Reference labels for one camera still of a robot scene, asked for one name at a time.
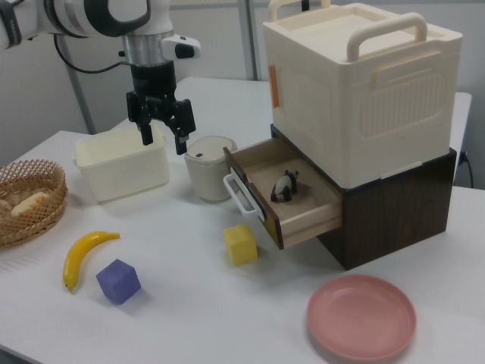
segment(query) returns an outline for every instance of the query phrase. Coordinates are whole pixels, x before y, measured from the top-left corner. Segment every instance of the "toy banana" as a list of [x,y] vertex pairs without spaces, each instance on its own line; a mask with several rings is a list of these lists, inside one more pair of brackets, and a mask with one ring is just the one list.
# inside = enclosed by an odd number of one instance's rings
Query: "toy banana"
[[108,240],[119,239],[119,233],[105,233],[104,231],[93,231],[81,237],[69,249],[64,263],[64,284],[69,290],[76,286],[79,277],[79,270],[84,256],[95,246]]

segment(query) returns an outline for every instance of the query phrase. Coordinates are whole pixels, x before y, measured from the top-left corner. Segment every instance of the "yellow cube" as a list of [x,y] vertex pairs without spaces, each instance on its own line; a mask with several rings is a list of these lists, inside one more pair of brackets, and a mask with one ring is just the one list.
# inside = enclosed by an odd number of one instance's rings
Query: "yellow cube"
[[224,230],[227,252],[234,265],[251,262],[258,258],[256,238],[248,224],[229,227]]

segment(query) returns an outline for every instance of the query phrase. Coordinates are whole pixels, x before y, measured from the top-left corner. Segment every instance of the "storage box handle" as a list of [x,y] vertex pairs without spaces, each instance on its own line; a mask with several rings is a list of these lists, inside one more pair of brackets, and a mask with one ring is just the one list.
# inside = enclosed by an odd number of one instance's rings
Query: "storage box handle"
[[408,13],[391,19],[381,20],[372,25],[357,29],[349,38],[347,43],[347,61],[358,60],[358,51],[361,44],[376,36],[416,27],[416,42],[425,42],[427,38],[427,24],[422,15]]
[[[252,197],[251,193],[248,191],[246,186],[243,184],[243,182],[240,180],[240,178],[237,176],[236,172],[231,168],[230,169],[230,174],[228,174],[226,177],[224,177],[224,186],[227,189],[227,192],[231,195],[233,200],[236,202],[237,207],[241,211],[242,215],[246,218],[255,218],[259,217],[262,221],[264,221],[264,216],[263,216],[263,211],[261,211],[258,203],[255,201],[255,199]],[[244,197],[248,200],[248,202],[251,204],[252,210],[246,209],[239,198],[236,195],[236,192],[233,190],[231,185],[229,184],[231,181],[235,181],[237,183],[237,186],[241,190],[241,193],[244,195]]]
[[[286,4],[292,4],[293,2],[300,2],[301,0],[271,0],[268,5],[270,11],[270,21],[278,20],[278,9]],[[331,0],[321,0],[321,7],[323,9],[330,7]]]

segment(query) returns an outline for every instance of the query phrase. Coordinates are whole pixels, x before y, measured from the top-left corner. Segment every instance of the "wicker basket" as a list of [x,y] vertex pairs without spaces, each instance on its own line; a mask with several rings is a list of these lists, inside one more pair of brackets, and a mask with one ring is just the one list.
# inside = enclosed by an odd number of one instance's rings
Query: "wicker basket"
[[[47,193],[48,197],[23,214],[11,214],[16,205],[38,192]],[[66,178],[59,164],[32,160],[0,167],[0,248],[44,234],[57,224],[66,201]]]

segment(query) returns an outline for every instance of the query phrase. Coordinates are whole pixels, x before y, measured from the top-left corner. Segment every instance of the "pink plate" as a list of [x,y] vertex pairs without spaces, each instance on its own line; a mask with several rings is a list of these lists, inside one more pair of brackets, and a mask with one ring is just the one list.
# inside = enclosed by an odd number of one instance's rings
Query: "pink plate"
[[334,279],[313,294],[307,320],[331,352],[354,360],[393,356],[409,345],[416,312],[393,284],[370,275]]

